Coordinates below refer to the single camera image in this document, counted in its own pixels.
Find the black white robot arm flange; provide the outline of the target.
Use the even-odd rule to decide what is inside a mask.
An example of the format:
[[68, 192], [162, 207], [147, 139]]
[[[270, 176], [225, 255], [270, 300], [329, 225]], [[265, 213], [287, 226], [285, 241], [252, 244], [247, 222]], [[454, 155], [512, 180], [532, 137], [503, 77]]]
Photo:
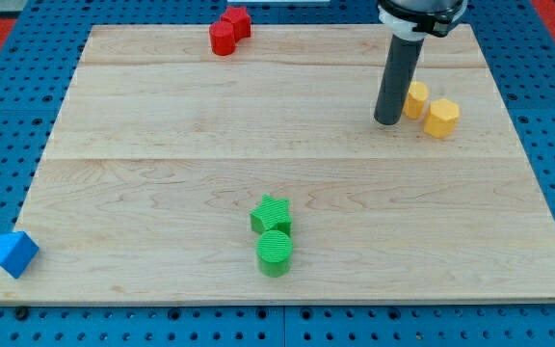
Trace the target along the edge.
[[378, 0], [379, 21], [401, 40], [446, 37], [466, 12], [467, 0]]

